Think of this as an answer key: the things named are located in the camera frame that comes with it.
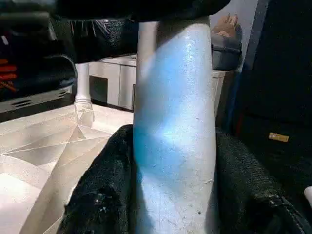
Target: gray container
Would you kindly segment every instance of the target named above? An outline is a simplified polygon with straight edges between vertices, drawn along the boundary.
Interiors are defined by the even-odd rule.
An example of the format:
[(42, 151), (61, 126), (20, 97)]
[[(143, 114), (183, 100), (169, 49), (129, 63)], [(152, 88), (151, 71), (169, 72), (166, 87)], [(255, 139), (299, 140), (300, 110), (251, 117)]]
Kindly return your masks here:
[(211, 32), (213, 70), (230, 71), (239, 66), (242, 43), (231, 37)]

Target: white countertop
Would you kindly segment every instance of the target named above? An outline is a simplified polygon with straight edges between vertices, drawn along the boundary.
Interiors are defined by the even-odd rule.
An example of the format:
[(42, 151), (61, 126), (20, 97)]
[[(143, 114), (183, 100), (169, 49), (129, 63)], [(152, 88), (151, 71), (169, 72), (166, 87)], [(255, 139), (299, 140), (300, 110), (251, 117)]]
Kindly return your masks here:
[[(137, 59), (134, 58), (135, 56), (136, 55), (128, 55), (128, 56), (122, 56), (122, 57), (117, 57), (117, 58), (106, 58), (106, 59), (101, 60), (100, 62), (136, 67)], [(213, 70), (213, 77), (214, 78), (224, 77), (226, 73), (228, 72), (232, 72), (232, 71)]]
[(133, 56), (134, 55), (122, 56), (118, 58), (106, 58), (101, 60), (101, 62), (136, 67), (137, 59), (133, 58)]

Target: orange label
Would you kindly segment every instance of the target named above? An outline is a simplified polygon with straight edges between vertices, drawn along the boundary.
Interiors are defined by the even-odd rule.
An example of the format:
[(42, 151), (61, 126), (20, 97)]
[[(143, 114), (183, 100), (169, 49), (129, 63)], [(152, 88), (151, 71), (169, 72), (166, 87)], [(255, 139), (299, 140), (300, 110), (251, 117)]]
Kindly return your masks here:
[(287, 143), (289, 140), (289, 136), (278, 134), (278, 133), (270, 133), (269, 139)]

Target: geometric floor pattern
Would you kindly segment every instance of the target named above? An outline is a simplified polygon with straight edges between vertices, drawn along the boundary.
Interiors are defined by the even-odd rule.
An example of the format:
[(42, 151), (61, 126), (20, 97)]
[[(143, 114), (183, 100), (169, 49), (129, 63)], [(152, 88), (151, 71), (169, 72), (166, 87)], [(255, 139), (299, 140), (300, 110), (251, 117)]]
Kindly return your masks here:
[(55, 234), (72, 189), (133, 114), (74, 105), (0, 123), (0, 233)]

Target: white pole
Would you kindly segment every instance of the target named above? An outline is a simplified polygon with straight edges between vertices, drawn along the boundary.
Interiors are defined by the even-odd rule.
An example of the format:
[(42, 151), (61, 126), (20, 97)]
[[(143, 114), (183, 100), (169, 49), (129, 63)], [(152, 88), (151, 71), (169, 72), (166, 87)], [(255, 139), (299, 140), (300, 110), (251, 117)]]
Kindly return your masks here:
[(78, 73), (78, 79), (75, 104), (91, 104), (89, 64), (76, 64), (76, 69)]
[(308, 200), (311, 208), (312, 208), (312, 186), (310, 187), (307, 187), (305, 190), (304, 190), (304, 196), (306, 197), (306, 199)]
[(136, 234), (217, 233), (208, 18), (139, 27)]

